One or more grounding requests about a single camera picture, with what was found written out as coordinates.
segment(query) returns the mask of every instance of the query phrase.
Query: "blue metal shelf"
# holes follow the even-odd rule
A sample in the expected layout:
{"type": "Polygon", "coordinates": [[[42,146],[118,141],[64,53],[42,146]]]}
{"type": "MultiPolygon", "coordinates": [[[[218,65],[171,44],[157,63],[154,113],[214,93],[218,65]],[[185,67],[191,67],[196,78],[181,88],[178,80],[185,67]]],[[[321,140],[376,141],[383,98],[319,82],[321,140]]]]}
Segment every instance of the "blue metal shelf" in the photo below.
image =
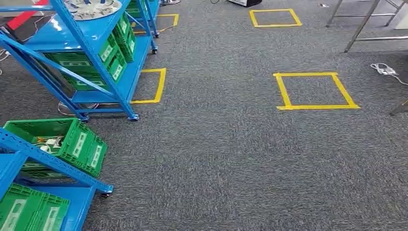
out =
{"type": "Polygon", "coordinates": [[[43,187],[30,186],[32,189],[51,193],[70,200],[68,212],[61,225],[62,231],[81,230],[95,194],[93,187],[43,187]]]}
{"type": "MultiPolygon", "coordinates": [[[[119,92],[125,96],[127,101],[133,97],[140,72],[149,52],[151,36],[136,36],[136,49],[133,54],[133,62],[128,63],[122,77],[117,83],[119,92]]],[[[98,90],[77,91],[72,97],[74,103],[117,103],[118,100],[109,97],[98,90]]]]}
{"type": "Polygon", "coordinates": [[[113,185],[102,183],[3,128],[0,128],[0,147],[16,151],[14,154],[0,154],[0,200],[11,183],[18,180],[17,175],[29,157],[78,182],[76,184],[38,184],[31,181],[25,184],[32,189],[70,200],[61,226],[63,231],[80,231],[96,191],[108,194],[113,191],[113,185]]]}
{"type": "Polygon", "coordinates": [[[20,172],[27,156],[16,152],[15,154],[0,154],[0,198],[4,196],[14,178],[20,172]]]}
{"type": "Polygon", "coordinates": [[[21,65],[27,68],[41,84],[48,88],[80,120],[88,121],[89,116],[87,113],[112,112],[125,112],[129,120],[138,120],[139,115],[131,107],[130,101],[149,48],[152,49],[153,54],[156,54],[158,50],[153,40],[153,35],[156,38],[159,36],[154,22],[154,19],[157,17],[159,1],[132,0],[135,1],[138,8],[142,8],[142,1],[146,3],[147,12],[141,11],[141,18],[139,18],[141,22],[128,15],[132,22],[137,22],[144,28],[146,35],[136,38],[136,48],[133,55],[134,61],[127,64],[118,83],[115,83],[98,53],[131,0],[119,0],[122,2],[122,7],[112,15],[87,21],[75,21],[65,7],[63,0],[49,1],[57,15],[41,28],[37,34],[25,45],[22,45],[0,32],[0,46],[10,52],[21,65]],[[95,85],[38,53],[68,51],[83,51],[109,90],[95,85]],[[95,90],[77,91],[74,96],[67,95],[61,89],[61,83],[55,80],[54,74],[36,62],[36,60],[70,75],[72,78],[93,87],[95,90]],[[83,109],[79,103],[118,103],[119,105],[117,108],[83,109]]]}
{"type": "MultiPolygon", "coordinates": [[[[103,18],[76,22],[85,39],[96,51],[99,51],[102,44],[106,42],[130,2],[130,0],[119,1],[122,3],[122,7],[114,14],[103,18]]],[[[38,52],[83,50],[59,15],[55,15],[25,45],[38,52]]]]}

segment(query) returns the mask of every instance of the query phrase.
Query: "metal stand leg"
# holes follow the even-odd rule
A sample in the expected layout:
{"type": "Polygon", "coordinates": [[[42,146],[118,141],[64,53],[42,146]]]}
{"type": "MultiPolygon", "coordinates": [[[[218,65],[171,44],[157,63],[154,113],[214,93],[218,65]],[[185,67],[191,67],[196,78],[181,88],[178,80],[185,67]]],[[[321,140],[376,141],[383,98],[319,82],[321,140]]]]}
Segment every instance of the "metal stand leg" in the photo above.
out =
{"type": "Polygon", "coordinates": [[[354,33],[353,37],[351,38],[351,41],[347,44],[347,47],[345,48],[344,52],[347,53],[348,50],[351,48],[351,46],[353,45],[354,41],[356,41],[358,35],[360,34],[361,30],[364,28],[364,26],[366,25],[367,21],[370,19],[372,13],[374,12],[375,8],[377,8],[378,3],[380,2],[380,0],[375,0],[374,3],[372,4],[370,10],[367,13],[367,16],[364,17],[363,21],[361,22],[360,26],[358,27],[358,29],[356,30],[356,32],[354,33]]]}
{"type": "Polygon", "coordinates": [[[333,14],[331,15],[331,18],[326,23],[326,27],[330,27],[330,24],[332,23],[334,16],[336,16],[336,13],[339,10],[339,7],[342,4],[342,2],[343,0],[339,0],[339,2],[337,3],[336,7],[334,8],[333,14]]]}
{"type": "Polygon", "coordinates": [[[405,2],[402,2],[401,5],[398,6],[398,8],[396,9],[396,11],[394,12],[394,15],[391,16],[390,20],[388,20],[388,22],[385,24],[385,26],[389,26],[391,21],[395,18],[396,14],[402,9],[402,7],[404,6],[405,2]]]}

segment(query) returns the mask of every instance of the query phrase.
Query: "yellow tape square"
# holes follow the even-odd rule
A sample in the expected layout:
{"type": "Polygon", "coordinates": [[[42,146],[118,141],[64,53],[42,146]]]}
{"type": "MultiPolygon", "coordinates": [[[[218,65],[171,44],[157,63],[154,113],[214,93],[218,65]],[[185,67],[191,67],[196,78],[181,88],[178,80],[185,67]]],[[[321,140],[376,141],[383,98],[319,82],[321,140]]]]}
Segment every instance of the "yellow tape square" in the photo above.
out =
{"type": "Polygon", "coordinates": [[[254,27],[283,27],[283,26],[301,26],[302,23],[299,20],[299,17],[294,13],[293,9],[274,9],[274,10],[250,10],[249,16],[251,17],[252,24],[254,27]],[[255,18],[255,12],[278,12],[278,11],[289,11],[293,17],[295,24],[270,24],[270,25],[259,25],[258,21],[255,18]]]}
{"type": "Polygon", "coordinates": [[[149,72],[159,72],[159,84],[157,86],[156,95],[153,100],[133,100],[130,103],[158,103],[162,98],[163,89],[165,87],[165,78],[166,78],[166,68],[161,69],[143,69],[142,73],[149,73],[149,72]]]}
{"type": "MultiPolygon", "coordinates": [[[[178,13],[158,14],[157,17],[174,17],[173,25],[172,25],[171,27],[177,26],[177,24],[179,23],[179,19],[178,19],[178,18],[179,18],[179,14],[178,14],[178,13]]],[[[132,27],[135,27],[135,26],[136,26],[136,23],[133,22],[133,23],[131,24],[131,26],[132,26],[132,27]]],[[[166,28],[164,28],[164,29],[157,29],[157,32],[160,33],[160,32],[163,32],[164,30],[166,30],[166,28]]],[[[134,31],[133,33],[134,33],[134,34],[145,34],[146,31],[134,31]]]]}
{"type": "Polygon", "coordinates": [[[277,106],[279,110],[297,110],[297,109],[359,109],[360,107],[354,103],[353,99],[350,97],[343,84],[337,77],[337,72],[311,72],[311,73],[275,73],[273,76],[278,82],[279,90],[283,98],[284,106],[277,106]],[[340,90],[347,104],[332,104],[332,105],[292,105],[289,99],[288,92],[286,90],[285,84],[283,83],[282,77],[309,77],[309,76],[331,76],[337,88],[340,90]]]}

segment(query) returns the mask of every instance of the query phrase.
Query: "blue shelf deck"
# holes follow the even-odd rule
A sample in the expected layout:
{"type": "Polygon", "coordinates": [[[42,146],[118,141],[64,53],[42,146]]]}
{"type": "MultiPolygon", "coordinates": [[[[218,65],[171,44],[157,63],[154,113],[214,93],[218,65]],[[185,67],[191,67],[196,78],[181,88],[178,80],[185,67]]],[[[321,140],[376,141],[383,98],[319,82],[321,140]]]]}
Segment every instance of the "blue shelf deck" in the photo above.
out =
{"type": "Polygon", "coordinates": [[[70,200],[68,212],[61,225],[61,231],[81,230],[89,206],[95,194],[94,187],[49,187],[30,186],[32,189],[51,193],[70,200]]]}
{"type": "MultiPolygon", "coordinates": [[[[152,40],[151,36],[136,36],[136,49],[133,54],[133,62],[127,64],[122,77],[117,83],[119,92],[131,101],[136,85],[139,80],[140,72],[143,68],[147,53],[149,52],[149,44],[152,40]]],[[[74,103],[117,103],[114,99],[98,90],[76,91],[72,97],[74,103]]]]}
{"type": "MultiPolygon", "coordinates": [[[[96,51],[99,51],[107,41],[131,0],[119,1],[122,3],[122,7],[114,14],[94,20],[76,22],[85,38],[96,51]]],[[[57,14],[38,30],[25,46],[38,52],[73,52],[82,50],[78,41],[57,14]]]]}

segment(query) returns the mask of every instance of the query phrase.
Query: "carpet floor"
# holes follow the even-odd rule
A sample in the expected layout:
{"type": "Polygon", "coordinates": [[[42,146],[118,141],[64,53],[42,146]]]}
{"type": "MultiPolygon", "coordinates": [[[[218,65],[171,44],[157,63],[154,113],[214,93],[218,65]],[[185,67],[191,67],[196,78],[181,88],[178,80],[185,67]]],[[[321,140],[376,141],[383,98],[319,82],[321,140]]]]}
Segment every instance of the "carpet floor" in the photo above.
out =
{"type": "MultiPolygon", "coordinates": [[[[335,0],[264,0],[251,8],[189,1],[161,33],[145,68],[166,68],[160,103],[134,104],[138,122],[91,118],[109,145],[84,230],[408,230],[408,114],[388,113],[407,87],[380,76],[387,63],[408,82],[408,43],[356,42],[361,18],[325,23],[335,0]],[[329,8],[319,7],[319,3],[329,8]],[[255,28],[248,10],[292,8],[302,26],[255,28]],[[336,72],[361,107],[279,110],[274,73],[336,72]]],[[[369,2],[345,0],[341,13],[369,2]]],[[[380,13],[392,10],[386,3],[380,13]]],[[[256,12],[260,25],[293,24],[288,12],[256,12]]],[[[405,35],[372,18],[361,34],[405,35]]],[[[159,28],[172,17],[159,17],[159,28]]],[[[13,59],[0,63],[0,122],[61,117],[57,100],[13,59]]],[[[345,104],[331,76],[283,77],[293,105],[345,104]]],[[[151,99],[143,73],[135,99],[151,99]]]]}

